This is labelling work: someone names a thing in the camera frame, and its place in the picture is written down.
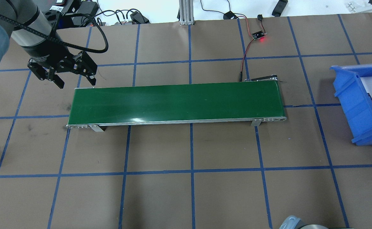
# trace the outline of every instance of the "blue storage box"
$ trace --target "blue storage box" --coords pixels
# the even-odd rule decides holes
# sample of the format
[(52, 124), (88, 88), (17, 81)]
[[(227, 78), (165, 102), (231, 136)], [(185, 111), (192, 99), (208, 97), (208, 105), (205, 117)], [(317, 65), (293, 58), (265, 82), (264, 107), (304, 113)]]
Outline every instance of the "blue storage box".
[(372, 145), (372, 64), (332, 66), (333, 83), (356, 145)]

